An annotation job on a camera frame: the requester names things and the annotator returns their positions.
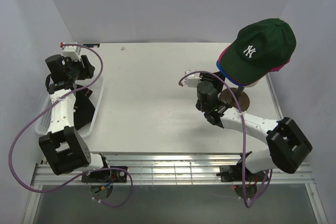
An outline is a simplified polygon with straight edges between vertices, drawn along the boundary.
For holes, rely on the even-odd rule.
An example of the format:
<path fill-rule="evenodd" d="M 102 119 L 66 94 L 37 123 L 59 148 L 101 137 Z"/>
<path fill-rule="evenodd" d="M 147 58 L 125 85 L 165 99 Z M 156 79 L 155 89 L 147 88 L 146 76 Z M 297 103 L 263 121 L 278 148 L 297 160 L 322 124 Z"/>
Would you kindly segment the blue baseball cap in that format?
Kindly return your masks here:
<path fill-rule="evenodd" d="M 234 80 L 232 77 L 230 77 L 225 71 L 224 69 L 220 66 L 219 61 L 216 61 L 216 67 L 218 68 L 218 70 L 220 71 L 220 73 L 226 78 L 228 79 L 231 83 L 237 85 L 237 86 L 241 86 L 241 87 L 245 87 L 247 86 L 246 84 L 242 84 L 239 83 L 238 81 Z"/>

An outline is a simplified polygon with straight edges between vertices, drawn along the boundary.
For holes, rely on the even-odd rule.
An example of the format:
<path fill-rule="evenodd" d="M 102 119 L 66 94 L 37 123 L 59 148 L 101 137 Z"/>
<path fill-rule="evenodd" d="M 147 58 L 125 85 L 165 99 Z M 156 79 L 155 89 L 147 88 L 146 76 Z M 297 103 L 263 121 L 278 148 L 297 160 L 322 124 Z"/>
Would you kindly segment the dark brown mannequin stand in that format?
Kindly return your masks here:
<path fill-rule="evenodd" d="M 227 88 L 221 92 L 219 99 L 235 108 L 238 108 L 239 105 L 242 111 L 247 111 L 250 106 L 250 99 L 244 89 L 244 87 Z"/>

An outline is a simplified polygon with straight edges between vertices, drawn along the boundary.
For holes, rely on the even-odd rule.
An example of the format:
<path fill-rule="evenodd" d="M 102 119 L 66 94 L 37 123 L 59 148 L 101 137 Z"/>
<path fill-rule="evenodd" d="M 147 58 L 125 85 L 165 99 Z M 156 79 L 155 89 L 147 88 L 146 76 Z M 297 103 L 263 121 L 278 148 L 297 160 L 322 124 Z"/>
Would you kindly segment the black baseball cap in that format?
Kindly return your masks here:
<path fill-rule="evenodd" d="M 95 113 L 95 107 L 89 99 L 92 93 L 88 88 L 76 92 L 73 120 L 77 131 L 92 122 Z"/>

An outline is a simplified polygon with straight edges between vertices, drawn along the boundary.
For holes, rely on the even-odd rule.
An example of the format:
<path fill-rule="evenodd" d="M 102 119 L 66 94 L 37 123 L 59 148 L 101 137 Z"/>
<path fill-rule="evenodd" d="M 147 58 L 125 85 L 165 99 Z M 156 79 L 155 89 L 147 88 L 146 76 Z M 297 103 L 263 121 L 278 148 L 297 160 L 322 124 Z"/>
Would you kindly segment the dark green baseball cap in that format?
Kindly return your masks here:
<path fill-rule="evenodd" d="M 297 45 L 290 25 L 268 18 L 242 28 L 220 66 L 234 80 L 249 84 L 290 60 Z"/>

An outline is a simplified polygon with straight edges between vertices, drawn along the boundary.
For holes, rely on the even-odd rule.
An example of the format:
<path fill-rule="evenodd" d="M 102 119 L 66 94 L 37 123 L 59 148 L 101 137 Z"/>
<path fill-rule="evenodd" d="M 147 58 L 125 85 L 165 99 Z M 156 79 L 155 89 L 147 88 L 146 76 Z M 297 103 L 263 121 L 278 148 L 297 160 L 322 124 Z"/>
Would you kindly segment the pink baseball cap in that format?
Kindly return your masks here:
<path fill-rule="evenodd" d="M 226 53 L 226 51 L 227 51 L 229 48 L 230 48 L 230 45 L 227 46 L 227 47 L 222 51 L 222 53 L 219 55 L 219 58 L 218 58 L 219 64 L 220 64 L 220 62 L 221 62 L 221 60 L 222 60 L 223 55 Z M 290 60 L 288 60 L 288 61 L 287 61 L 284 65 L 282 65 L 282 66 L 272 68 L 271 70 L 269 70 L 269 73 L 270 73 L 270 72 L 278 72 L 281 68 L 283 68 L 283 67 L 284 67 L 286 64 L 288 64 L 289 62 L 290 62 Z"/>

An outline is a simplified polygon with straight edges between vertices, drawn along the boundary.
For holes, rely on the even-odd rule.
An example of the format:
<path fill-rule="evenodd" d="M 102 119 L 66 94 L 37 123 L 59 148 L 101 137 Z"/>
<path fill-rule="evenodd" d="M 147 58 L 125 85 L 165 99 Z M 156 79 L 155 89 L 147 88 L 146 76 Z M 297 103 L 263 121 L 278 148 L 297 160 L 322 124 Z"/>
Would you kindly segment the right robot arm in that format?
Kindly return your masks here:
<path fill-rule="evenodd" d="M 293 119 L 270 120 L 240 113 L 237 108 L 220 100 L 224 79 L 218 72 L 201 72 L 200 79 L 196 86 L 196 108 L 203 112 L 210 124 L 246 133 L 268 146 L 262 151 L 241 154 L 236 165 L 221 168 L 219 176 L 223 181 L 250 180 L 275 168 L 287 174 L 296 172 L 311 153 L 312 145 Z"/>

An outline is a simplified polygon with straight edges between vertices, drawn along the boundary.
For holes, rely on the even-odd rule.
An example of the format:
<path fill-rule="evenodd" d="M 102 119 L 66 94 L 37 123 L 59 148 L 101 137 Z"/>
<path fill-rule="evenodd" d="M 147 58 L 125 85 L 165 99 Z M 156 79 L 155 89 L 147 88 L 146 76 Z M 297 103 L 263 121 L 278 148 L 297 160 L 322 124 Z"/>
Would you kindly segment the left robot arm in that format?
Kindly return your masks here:
<path fill-rule="evenodd" d="M 56 175 L 93 170 L 98 181 L 107 181 L 111 168 L 106 158 L 91 153 L 75 127 L 75 103 L 84 89 L 77 90 L 76 81 L 93 78 L 95 67 L 86 55 L 53 55 L 45 62 L 52 80 L 46 83 L 52 107 L 49 128 L 39 138 L 39 146 L 47 162 Z"/>

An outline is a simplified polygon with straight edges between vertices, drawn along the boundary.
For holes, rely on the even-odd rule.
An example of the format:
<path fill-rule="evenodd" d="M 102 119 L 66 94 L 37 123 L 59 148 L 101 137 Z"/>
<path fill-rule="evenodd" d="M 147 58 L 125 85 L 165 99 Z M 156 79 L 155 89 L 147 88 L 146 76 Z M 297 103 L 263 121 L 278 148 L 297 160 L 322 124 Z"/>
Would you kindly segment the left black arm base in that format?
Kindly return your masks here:
<path fill-rule="evenodd" d="M 90 175 L 82 175 L 82 183 L 125 183 L 127 181 L 127 166 L 111 166 L 110 170 L 93 172 Z"/>

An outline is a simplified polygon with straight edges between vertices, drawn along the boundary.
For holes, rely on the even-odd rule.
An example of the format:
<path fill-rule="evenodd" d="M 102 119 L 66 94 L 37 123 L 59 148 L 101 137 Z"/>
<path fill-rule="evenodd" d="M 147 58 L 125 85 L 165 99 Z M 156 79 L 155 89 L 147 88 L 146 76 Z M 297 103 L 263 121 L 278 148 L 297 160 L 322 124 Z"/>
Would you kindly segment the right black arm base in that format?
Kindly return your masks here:
<path fill-rule="evenodd" d="M 222 182 L 242 182 L 242 168 L 237 165 L 222 165 L 219 167 L 219 173 L 216 174 L 217 177 L 221 178 Z M 262 182 L 265 177 L 264 172 L 257 172 L 255 174 L 249 172 L 247 169 L 245 171 L 245 181 L 255 182 L 258 180 Z M 266 182 L 269 181 L 269 176 L 266 175 Z"/>

